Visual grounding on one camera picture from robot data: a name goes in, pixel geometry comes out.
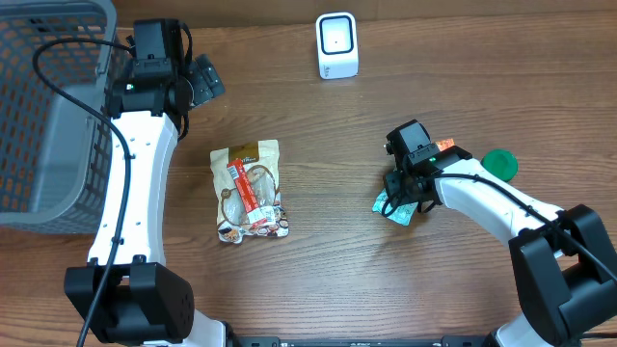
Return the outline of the teal wet wipes pack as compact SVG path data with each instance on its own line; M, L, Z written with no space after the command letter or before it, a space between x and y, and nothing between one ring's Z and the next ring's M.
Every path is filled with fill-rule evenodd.
M377 214L380 214L381 216L384 216L383 207L386 204L387 198L388 198L387 192L385 189L383 189L382 192L377 196L376 200L374 201L371 211L373 213L377 213ZM417 208L417 203L409 203L409 204L401 205L397 207L393 212L391 212L391 206L388 205L384 212L387 214L387 219L401 226L407 227L410 224L413 218L413 215L416 212L416 208Z

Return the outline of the orange tissue pack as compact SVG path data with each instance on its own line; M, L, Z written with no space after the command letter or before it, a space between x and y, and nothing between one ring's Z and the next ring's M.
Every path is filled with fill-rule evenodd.
M437 145L439 151L444 151L450 147L455 146L455 142L453 139L439 140L439 141L436 141L435 144Z

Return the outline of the green lid jar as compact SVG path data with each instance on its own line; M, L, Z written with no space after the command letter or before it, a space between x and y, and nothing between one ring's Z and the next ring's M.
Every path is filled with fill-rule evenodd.
M504 182L511 181L519 170L519 163L515 155L502 148L489 151L482 158L481 164L489 173Z

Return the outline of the white brown snack bag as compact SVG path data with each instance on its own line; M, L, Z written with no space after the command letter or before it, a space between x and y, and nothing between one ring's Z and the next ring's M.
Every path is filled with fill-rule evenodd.
M267 217L264 225L248 222L244 205L228 172L229 162L241 159L257 202ZM276 140L261 140L210 152L210 169L218 200L217 233L226 243L239 244L246 237L281 238L289 233L280 188L280 146Z

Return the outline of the red white snack bar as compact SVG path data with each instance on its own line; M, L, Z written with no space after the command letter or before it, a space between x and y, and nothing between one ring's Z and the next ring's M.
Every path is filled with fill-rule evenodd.
M264 225L267 222L267 217L257 202L255 192L247 177L242 160L236 159L229 162L227 169L244 205L248 222L252 226Z

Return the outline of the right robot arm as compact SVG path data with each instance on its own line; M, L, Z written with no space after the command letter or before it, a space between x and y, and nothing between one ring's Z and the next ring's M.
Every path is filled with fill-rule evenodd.
M596 327L616 315L616 250L601 217L536 200L490 173L457 146L440 148L410 120L387 136L395 166L384 177L383 216L412 205L456 210L506 246L522 312L472 346L578 346L610 339Z

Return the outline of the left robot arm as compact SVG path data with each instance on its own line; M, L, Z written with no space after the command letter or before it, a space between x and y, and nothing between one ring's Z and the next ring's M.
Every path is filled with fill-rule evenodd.
M84 319L78 337L125 346L226 346L228 326L199 312L190 283L165 265L163 211L174 149L191 109L224 92L177 19L140 20L131 59L108 93L112 154L103 213L87 263L66 271Z

